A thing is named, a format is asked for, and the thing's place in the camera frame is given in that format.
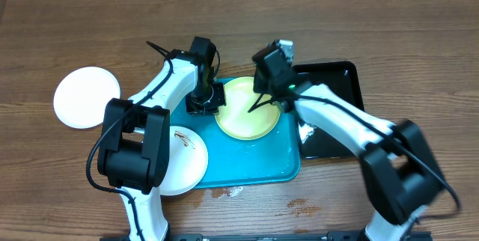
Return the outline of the yellow plate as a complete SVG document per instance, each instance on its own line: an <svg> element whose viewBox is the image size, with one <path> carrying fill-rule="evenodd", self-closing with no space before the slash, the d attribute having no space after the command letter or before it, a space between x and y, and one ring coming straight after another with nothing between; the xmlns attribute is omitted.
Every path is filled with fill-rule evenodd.
<svg viewBox="0 0 479 241"><path fill-rule="evenodd" d="M280 118L280 109L266 104L252 112L248 110L259 99L253 91L254 78L244 76L224 84L225 106L219 107L215 116L220 129L239 140L254 140L268 134Z"/></svg>

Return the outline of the white plate with sauce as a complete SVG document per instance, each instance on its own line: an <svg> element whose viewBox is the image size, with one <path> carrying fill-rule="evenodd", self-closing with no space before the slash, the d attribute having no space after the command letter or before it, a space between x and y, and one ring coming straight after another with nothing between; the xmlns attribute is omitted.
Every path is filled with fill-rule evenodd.
<svg viewBox="0 0 479 241"><path fill-rule="evenodd" d="M208 151L203 139L183 126L170 127L170 157L160 195L181 195L203 179L208 166Z"/></svg>

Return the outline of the pink white plate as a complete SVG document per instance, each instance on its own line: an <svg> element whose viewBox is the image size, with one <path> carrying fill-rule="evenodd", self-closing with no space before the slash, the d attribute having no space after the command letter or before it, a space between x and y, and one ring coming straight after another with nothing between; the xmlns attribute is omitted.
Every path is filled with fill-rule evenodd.
<svg viewBox="0 0 479 241"><path fill-rule="evenodd" d="M120 85L108 70L83 67L59 83L53 98L57 118L74 129L89 129L103 122L106 104L120 97Z"/></svg>

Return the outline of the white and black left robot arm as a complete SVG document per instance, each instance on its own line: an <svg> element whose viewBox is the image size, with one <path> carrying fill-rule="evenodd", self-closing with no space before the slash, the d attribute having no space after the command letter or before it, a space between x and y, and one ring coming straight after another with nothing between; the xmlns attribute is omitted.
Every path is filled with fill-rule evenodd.
<svg viewBox="0 0 479 241"><path fill-rule="evenodd" d="M123 200L130 224L126 240L168 236L157 189L169 164L173 110L184 101L190 115L215 115L225 105L223 85L215 80L219 69L213 60L220 58L215 46L154 49L164 57L164 67L133 98L107 103L101 136L85 167L95 189Z"/></svg>

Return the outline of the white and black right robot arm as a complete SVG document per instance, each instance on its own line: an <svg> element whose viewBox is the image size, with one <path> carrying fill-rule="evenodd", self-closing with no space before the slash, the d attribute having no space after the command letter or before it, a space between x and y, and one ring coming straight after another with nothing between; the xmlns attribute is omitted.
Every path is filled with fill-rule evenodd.
<svg viewBox="0 0 479 241"><path fill-rule="evenodd" d="M444 176L419 127L396 125L342 100L325 84L254 78L254 91L271 96L358 157L367 195L375 209L362 240L404 240L416 219L446 187Z"/></svg>

